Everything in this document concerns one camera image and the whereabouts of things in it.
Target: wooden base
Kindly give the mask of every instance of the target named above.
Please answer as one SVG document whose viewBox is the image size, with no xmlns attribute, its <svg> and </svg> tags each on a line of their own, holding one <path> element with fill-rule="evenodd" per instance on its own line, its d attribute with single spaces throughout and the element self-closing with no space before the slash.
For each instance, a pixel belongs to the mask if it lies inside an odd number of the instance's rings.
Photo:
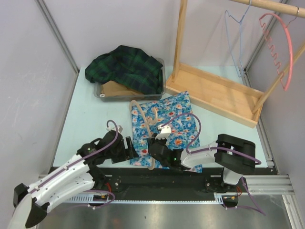
<svg viewBox="0 0 305 229">
<path fill-rule="evenodd" d="M 263 92 L 183 63 L 174 74 L 174 82 L 172 75 L 166 82 L 167 93 L 188 91 L 197 106 L 252 128 L 257 125 L 262 106 L 255 114 L 252 110 Z"/>
</svg>

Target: wooden clothes rack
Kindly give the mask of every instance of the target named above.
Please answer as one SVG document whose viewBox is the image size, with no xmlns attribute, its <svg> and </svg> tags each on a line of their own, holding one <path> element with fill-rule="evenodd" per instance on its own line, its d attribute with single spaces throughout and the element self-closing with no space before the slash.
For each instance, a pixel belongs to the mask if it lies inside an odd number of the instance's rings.
<svg viewBox="0 0 305 229">
<path fill-rule="evenodd" d="M 249 4 L 249 0 L 232 0 L 244 4 Z M 291 7 L 281 3 L 275 3 L 268 0 L 252 0 L 253 6 L 264 9 L 287 13 L 288 7 L 292 14 Z M 279 75 L 271 87 L 265 92 L 247 87 L 243 84 L 222 78 L 212 73 L 199 70 L 195 67 L 180 62 L 181 46 L 183 41 L 183 31 L 185 25 L 187 0 L 181 0 L 178 30 L 176 39 L 176 49 L 174 56 L 173 72 L 166 82 L 166 91 L 169 94 L 176 94 L 188 91 L 191 102 L 219 115 L 242 123 L 249 127 L 255 127 L 261 114 L 264 101 L 270 93 L 279 84 L 284 75 L 288 72 L 287 68 L 284 74 Z M 294 15 L 305 17 L 305 9 L 298 8 Z M 294 57 L 294 62 L 301 56 L 305 50 L 305 42 Z"/>
</svg>

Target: wooden dowel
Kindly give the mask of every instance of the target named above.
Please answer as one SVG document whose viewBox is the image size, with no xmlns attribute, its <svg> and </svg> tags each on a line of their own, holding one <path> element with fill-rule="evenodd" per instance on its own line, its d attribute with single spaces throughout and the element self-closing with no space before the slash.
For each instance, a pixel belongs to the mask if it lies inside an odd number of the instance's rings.
<svg viewBox="0 0 305 229">
<path fill-rule="evenodd" d="M 235 2 L 242 3 L 242 4 L 246 4 L 246 5 L 249 5 L 249 2 L 250 2 L 250 0 L 230 0 L 230 1 L 235 1 Z M 292 6 L 292 5 L 269 1 L 269 0 L 252 0 L 251 6 L 255 6 L 255 7 L 259 7 L 259 8 L 263 8 L 266 10 L 275 11 L 275 12 L 290 14 L 290 15 L 294 15 L 294 16 L 297 16 L 300 18 L 305 18 L 305 9 L 300 8 L 299 13 L 297 14 L 297 11 L 298 11 L 297 6 Z"/>
<path fill-rule="evenodd" d="M 187 0 L 181 0 L 180 11 L 179 11 L 179 20 L 178 20 L 178 29 L 177 29 L 175 57 L 174 57 L 174 62 L 173 62 L 172 82 L 175 81 L 175 74 L 179 71 L 181 45 L 182 45 L 182 40 L 183 40 L 183 31 L 184 31 L 185 16 L 186 16 L 186 5 L 187 5 Z"/>
<path fill-rule="evenodd" d="M 303 42 L 302 46 L 299 48 L 299 50 L 297 51 L 297 53 L 294 55 L 294 64 L 296 63 L 296 61 L 300 58 L 300 56 L 302 55 L 302 53 L 305 51 L 305 41 Z M 266 99 L 270 96 L 270 94 L 273 92 L 273 90 L 276 88 L 276 86 L 280 83 L 281 78 L 283 78 L 289 69 L 289 65 L 287 64 L 287 66 L 284 69 L 284 73 L 280 74 L 276 77 L 276 79 L 273 81 L 273 83 L 271 84 L 271 86 L 268 88 L 268 90 L 262 95 L 262 97 L 257 101 L 252 113 L 254 114 L 262 105 L 263 103 L 266 101 Z"/>
</svg>

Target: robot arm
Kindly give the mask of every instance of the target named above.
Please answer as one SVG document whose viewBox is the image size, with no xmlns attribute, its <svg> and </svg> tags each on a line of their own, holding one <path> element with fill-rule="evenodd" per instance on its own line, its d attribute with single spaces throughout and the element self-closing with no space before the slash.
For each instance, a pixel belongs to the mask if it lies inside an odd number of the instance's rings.
<svg viewBox="0 0 305 229">
<path fill-rule="evenodd" d="M 154 134 L 151 139 L 148 139 L 148 153 L 163 167 L 185 170 L 196 165 L 219 164 L 224 167 L 224 183 L 232 186 L 238 183 L 243 174 L 254 172 L 255 161 L 249 159 L 255 158 L 255 144 L 253 142 L 221 134 L 218 135 L 216 141 L 206 146 L 194 148 L 192 151 L 197 152 L 189 154 L 186 149 L 170 150 L 166 146 L 166 141 L 171 133 L 171 128 L 167 125 L 159 126 L 159 128 L 161 133 Z M 231 151 L 241 152 L 243 156 Z"/>
<path fill-rule="evenodd" d="M 97 168 L 106 159 L 117 163 L 138 157 L 130 137 L 126 138 L 128 148 L 125 149 L 122 128 L 119 126 L 117 140 L 100 153 L 87 157 L 103 148 L 114 139 L 116 131 L 108 129 L 103 139 L 98 138 L 84 144 L 77 154 L 72 156 L 64 165 L 57 168 L 43 179 L 29 185 L 19 184 L 14 189 L 14 207 L 22 203 L 25 196 L 30 195 L 32 201 L 30 213 L 25 223 L 31 228 L 40 223 L 47 214 L 67 199 L 87 190 L 104 185 L 105 175 Z"/>
</svg>

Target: light blue table surface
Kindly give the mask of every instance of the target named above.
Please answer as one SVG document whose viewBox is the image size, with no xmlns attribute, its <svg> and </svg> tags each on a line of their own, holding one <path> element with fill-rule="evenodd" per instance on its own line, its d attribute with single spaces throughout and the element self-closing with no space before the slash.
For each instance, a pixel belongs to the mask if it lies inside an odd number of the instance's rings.
<svg viewBox="0 0 305 229">
<path fill-rule="evenodd" d="M 207 66 L 199 68 L 242 83 L 242 79 L 238 78 L 234 67 Z M 173 67 L 165 68 L 166 78 L 169 77 L 172 70 Z M 94 84 L 85 79 L 85 68 L 81 68 L 56 151 L 54 167 L 59 167 L 67 162 L 83 144 L 91 142 L 98 137 L 104 137 L 106 134 L 106 122 L 109 119 L 123 127 L 123 137 L 132 136 L 129 102 L 103 102 L 100 98 L 94 96 L 93 90 Z M 202 146 L 215 141 L 218 134 L 228 134 L 243 138 L 256 144 L 256 158 L 262 161 L 262 164 L 257 167 L 267 167 L 256 128 L 249 128 L 193 104 L 192 109 L 202 123 L 202 131 L 199 136 Z M 106 160 L 101 167 L 139 166 L 131 166 L 129 161 L 112 164 L 110 160 Z"/>
</svg>

